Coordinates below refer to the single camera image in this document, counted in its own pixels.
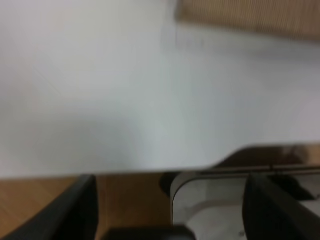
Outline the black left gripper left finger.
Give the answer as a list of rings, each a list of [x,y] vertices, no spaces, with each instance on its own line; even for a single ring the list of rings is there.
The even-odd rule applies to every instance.
[[[99,224],[97,179],[80,176],[69,188],[3,240],[94,240]]]

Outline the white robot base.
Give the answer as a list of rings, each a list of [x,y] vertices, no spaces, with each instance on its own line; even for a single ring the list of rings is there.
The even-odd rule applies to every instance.
[[[185,225],[198,240],[245,240],[242,203],[251,174],[268,177],[307,209],[320,214],[318,168],[222,168],[161,176],[159,185],[170,200],[171,223]]]

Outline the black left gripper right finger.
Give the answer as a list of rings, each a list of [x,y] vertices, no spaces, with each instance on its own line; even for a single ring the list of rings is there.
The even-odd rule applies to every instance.
[[[242,219],[248,240],[320,238],[320,218],[262,175],[247,178]]]

